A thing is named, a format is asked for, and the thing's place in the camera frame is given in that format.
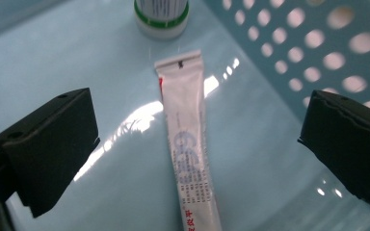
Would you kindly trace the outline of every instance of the plastic container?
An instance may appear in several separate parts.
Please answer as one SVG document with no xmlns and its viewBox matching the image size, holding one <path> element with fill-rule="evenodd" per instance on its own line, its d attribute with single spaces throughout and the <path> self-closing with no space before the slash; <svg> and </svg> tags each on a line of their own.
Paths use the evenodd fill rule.
<svg viewBox="0 0 370 231">
<path fill-rule="evenodd" d="M 162 41 L 138 30 L 132 1 L 0 1 L 0 132 L 88 87 L 102 140 L 47 214 L 7 201 L 16 229 L 182 230 L 153 64 L 201 49 L 223 229 L 370 231 L 370 206 L 297 143 L 315 89 L 370 107 L 370 1 L 189 7 L 185 33 Z"/>
<path fill-rule="evenodd" d="M 139 28 L 157 39 L 179 36 L 185 30 L 189 16 L 188 0 L 136 0 L 134 10 Z"/>
</svg>

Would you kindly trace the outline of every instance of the white tube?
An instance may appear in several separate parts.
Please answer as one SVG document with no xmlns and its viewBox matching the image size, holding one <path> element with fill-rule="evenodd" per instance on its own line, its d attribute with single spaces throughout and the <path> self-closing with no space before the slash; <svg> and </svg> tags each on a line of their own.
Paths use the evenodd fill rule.
<svg viewBox="0 0 370 231">
<path fill-rule="evenodd" d="M 185 231 L 221 231 L 205 149 L 200 51 L 155 63 Z"/>
</svg>

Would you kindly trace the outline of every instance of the perforated basket wall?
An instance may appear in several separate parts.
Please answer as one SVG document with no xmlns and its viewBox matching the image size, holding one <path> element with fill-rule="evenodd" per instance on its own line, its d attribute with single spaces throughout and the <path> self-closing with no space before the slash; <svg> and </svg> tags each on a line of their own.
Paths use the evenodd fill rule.
<svg viewBox="0 0 370 231">
<path fill-rule="evenodd" d="M 205 1 L 303 119 L 313 90 L 370 107 L 370 1 Z"/>
</svg>

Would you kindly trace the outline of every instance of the plastic basket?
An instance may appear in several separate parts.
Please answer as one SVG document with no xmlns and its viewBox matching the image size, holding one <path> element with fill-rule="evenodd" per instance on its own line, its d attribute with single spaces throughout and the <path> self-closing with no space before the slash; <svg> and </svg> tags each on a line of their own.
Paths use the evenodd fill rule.
<svg viewBox="0 0 370 231">
<path fill-rule="evenodd" d="M 101 144 L 57 205 L 17 230 L 182 230 L 153 63 L 201 49 L 207 150 L 224 230 L 370 230 L 370 206 L 296 142 L 315 89 L 370 107 L 370 1 L 190 1 L 147 38 L 132 1 L 0 0 L 0 132 L 89 87 Z"/>
</svg>

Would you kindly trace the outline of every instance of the bottle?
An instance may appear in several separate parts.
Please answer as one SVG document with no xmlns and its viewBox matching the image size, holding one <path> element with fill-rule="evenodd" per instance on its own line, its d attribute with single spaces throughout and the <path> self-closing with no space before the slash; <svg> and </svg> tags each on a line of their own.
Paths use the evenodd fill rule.
<svg viewBox="0 0 370 231">
<path fill-rule="evenodd" d="M 135 0 L 134 11 L 139 28 L 156 39 L 173 39 L 186 27 L 188 0 Z"/>
</svg>

